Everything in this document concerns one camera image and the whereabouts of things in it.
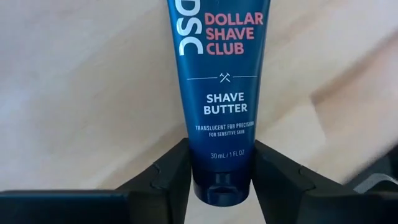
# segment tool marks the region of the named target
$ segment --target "wooden surface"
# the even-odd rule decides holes
[[[398,1],[271,4],[257,138],[343,182],[398,139]],[[186,136],[164,0],[0,2],[0,190],[113,188]],[[187,223],[264,223],[256,196]]]

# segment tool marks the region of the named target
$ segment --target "shave butter tube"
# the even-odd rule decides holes
[[[198,198],[249,195],[270,0],[168,0]]]

